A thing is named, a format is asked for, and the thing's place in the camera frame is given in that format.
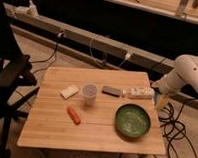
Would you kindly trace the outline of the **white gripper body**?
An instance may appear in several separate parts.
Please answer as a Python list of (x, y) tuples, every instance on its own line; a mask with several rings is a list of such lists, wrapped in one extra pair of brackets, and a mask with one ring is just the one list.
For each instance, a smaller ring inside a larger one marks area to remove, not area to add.
[(172, 95), (175, 90), (168, 84), (168, 75), (164, 75), (159, 80), (156, 80), (151, 86), (159, 90), (163, 95)]

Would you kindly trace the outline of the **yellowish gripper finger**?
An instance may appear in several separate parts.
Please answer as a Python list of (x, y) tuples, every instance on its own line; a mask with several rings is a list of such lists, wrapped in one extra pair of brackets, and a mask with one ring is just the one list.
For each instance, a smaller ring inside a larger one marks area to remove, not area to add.
[(156, 103), (156, 109), (163, 109), (168, 103), (169, 97), (167, 95), (159, 95)]

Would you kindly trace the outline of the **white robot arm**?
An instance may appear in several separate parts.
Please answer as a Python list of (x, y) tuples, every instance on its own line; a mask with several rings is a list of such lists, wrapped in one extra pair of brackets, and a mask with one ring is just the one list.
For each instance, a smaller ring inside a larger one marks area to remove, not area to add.
[(186, 85), (190, 85), (198, 95), (198, 56), (190, 54), (178, 56), (174, 67), (151, 84), (160, 93), (156, 101), (156, 109), (161, 110), (170, 97), (185, 99), (181, 90)]

